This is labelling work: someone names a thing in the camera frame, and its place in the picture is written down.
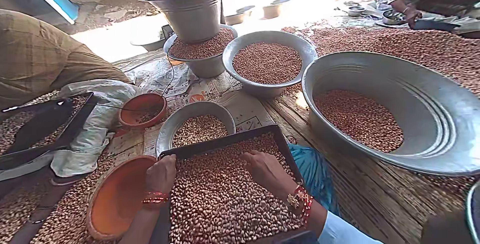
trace white sleeve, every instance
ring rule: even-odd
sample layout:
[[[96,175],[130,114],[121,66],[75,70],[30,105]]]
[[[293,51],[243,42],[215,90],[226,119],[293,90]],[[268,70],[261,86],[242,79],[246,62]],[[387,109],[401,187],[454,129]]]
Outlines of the white sleeve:
[[[328,211],[319,244],[382,244],[360,232],[342,218]]]

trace concrete floor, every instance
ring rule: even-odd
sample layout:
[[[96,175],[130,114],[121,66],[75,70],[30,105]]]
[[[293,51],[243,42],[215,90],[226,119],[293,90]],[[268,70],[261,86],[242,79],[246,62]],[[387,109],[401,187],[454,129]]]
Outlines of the concrete floor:
[[[273,0],[223,0],[224,14],[233,14],[238,8],[255,5],[252,17],[234,27],[242,35],[259,30],[279,30],[284,26],[301,26],[334,14],[335,0],[292,0],[285,5],[282,14],[273,19],[262,19],[262,6]],[[130,41],[156,37],[167,21],[162,14],[140,16],[93,30],[73,34],[72,37],[86,44],[93,52],[109,62],[126,59],[145,53],[141,46]]]

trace small metal bowl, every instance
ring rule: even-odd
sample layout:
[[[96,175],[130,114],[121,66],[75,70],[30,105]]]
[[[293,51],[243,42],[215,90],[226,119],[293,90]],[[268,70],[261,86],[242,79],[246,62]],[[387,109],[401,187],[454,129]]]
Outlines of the small metal bowl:
[[[225,16],[225,23],[227,25],[235,25],[243,23],[243,21],[252,15],[252,9],[255,5],[245,6],[236,11],[236,14]]]
[[[250,81],[239,75],[233,68],[233,57],[240,49],[247,47],[253,43],[279,43],[295,49],[302,59],[301,70],[294,79],[280,84],[262,84]],[[295,85],[302,79],[302,74],[308,64],[317,58],[315,46],[297,35],[283,31],[257,31],[242,35],[231,41],[223,51],[223,65],[226,71],[243,85],[243,90],[255,97],[273,98],[283,92],[288,87]]]
[[[280,15],[282,11],[282,6],[285,2],[291,0],[274,0],[269,5],[263,7],[263,17],[264,18],[274,18]]]
[[[236,132],[232,115],[230,115],[230,112],[225,107],[211,101],[189,103],[171,114],[160,128],[160,133],[156,141],[157,157],[162,151],[173,148],[173,137],[186,120],[201,115],[215,116],[225,125],[228,135]]]
[[[350,6],[347,11],[349,16],[359,16],[363,12],[365,12],[365,8],[362,6]]]
[[[232,26],[228,26],[224,24],[220,24],[220,26],[231,29],[233,32],[233,38],[237,38],[238,33]],[[173,34],[172,36],[170,36],[168,40],[166,40],[165,44],[163,45],[163,51],[165,53],[168,53],[175,39],[177,39],[177,35]],[[196,76],[201,78],[215,77],[225,71],[225,68],[223,67],[223,63],[222,63],[222,53],[214,56],[210,56],[207,58],[197,59],[197,60],[178,58],[171,54],[169,54],[168,56],[173,60],[185,62],[190,68],[190,70]]]
[[[401,25],[405,23],[402,19],[402,14],[394,10],[383,12],[381,21],[386,25]]]

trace terracotta bowl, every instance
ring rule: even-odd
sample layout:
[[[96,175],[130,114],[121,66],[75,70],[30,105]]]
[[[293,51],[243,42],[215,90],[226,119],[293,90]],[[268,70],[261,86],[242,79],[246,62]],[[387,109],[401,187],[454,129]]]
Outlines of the terracotta bowl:
[[[138,156],[106,176],[87,208],[87,228],[93,238],[118,239],[127,231],[142,208],[147,169],[156,161],[152,156]]]
[[[120,110],[119,120],[123,126],[129,128],[148,128],[159,123],[168,113],[167,100],[160,94],[146,93],[133,97],[123,105],[125,109],[145,110],[145,112]],[[141,123],[147,110],[160,110],[151,120]]]

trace wooden floor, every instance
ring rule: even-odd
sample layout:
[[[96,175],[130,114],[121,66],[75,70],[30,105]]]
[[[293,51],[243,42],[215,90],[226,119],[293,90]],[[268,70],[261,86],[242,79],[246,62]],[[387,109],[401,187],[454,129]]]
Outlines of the wooden floor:
[[[303,102],[303,98],[280,96],[262,104],[286,136],[325,156],[343,218],[364,233],[386,244],[417,244],[429,215],[463,208],[458,196],[411,172],[328,148],[309,127]]]

